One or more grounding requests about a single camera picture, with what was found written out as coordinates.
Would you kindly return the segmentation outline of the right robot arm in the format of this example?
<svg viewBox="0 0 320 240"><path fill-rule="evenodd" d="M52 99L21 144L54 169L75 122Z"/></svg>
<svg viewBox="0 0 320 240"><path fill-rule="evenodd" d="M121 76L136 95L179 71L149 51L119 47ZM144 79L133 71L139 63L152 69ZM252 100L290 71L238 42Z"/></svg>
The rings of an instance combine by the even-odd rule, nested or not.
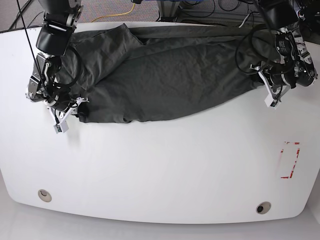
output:
<svg viewBox="0 0 320 240"><path fill-rule="evenodd" d="M79 53L70 46L70 39L81 16L83 5L79 0L41 0L43 23L37 38L36 48L40 51L33 56L33 72L25 96L33 103L43 102L50 112L57 133L68 130L67 118L78 113L78 107L85 102L82 97L73 97L71 87L79 80L80 74L69 83L59 83L56 75L62 66L61 57L71 51L77 60L76 70L81 69Z"/></svg>

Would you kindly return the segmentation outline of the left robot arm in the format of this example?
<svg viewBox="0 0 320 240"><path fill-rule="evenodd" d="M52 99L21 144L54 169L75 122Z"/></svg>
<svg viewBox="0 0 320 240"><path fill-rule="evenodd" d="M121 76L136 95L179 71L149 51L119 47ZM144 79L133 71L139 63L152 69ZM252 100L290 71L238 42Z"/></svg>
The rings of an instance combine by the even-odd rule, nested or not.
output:
<svg viewBox="0 0 320 240"><path fill-rule="evenodd" d="M253 4L264 20L243 37L248 40L253 53L260 64L251 65L250 71L241 70L246 75L258 75L267 89L264 102L268 107L276 108L282 97L297 85L308 87L318 78L311 54L309 53L300 30L299 15L292 0L254 0ZM283 63L275 62L271 57L258 53L253 45L257 31L268 30L274 38L276 51Z"/></svg>

